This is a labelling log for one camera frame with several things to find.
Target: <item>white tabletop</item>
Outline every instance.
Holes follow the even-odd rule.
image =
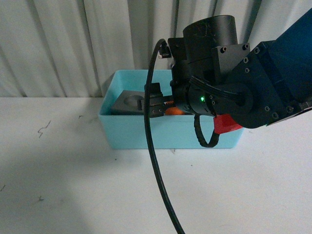
[[[101,102],[0,98],[1,234],[175,233],[148,151],[109,147]],[[229,150],[156,150],[184,231],[312,233],[311,120],[246,129]]]

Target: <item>curtain fold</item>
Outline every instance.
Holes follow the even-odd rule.
[[[102,97],[120,69],[147,69],[158,39],[233,15],[238,42],[273,40],[311,0],[0,0],[0,97]],[[168,69],[159,59],[156,69]]]

